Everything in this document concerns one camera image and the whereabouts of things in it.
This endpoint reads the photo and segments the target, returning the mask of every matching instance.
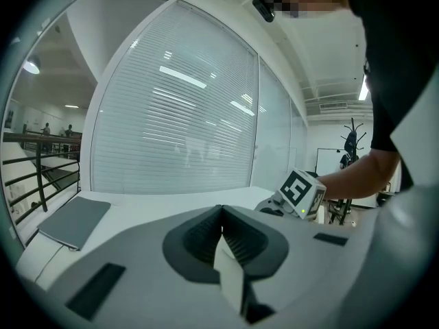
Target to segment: white blinds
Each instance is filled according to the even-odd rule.
[[[290,98],[273,72],[260,60],[259,116],[252,185],[275,191],[288,172]]]
[[[92,190],[175,194],[249,185],[257,57],[207,15],[178,3],[132,43],[93,134]]]

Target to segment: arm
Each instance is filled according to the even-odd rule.
[[[327,188],[325,199],[361,199],[380,191],[392,178],[398,163],[397,152],[371,149],[351,166],[318,179]]]

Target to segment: black slot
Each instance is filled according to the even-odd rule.
[[[66,303],[67,308],[92,320],[125,270],[125,267],[107,263]]]
[[[344,238],[343,236],[333,236],[325,233],[318,233],[314,236],[314,238],[320,241],[324,241],[325,243],[339,246],[345,246],[348,242],[348,238]]]

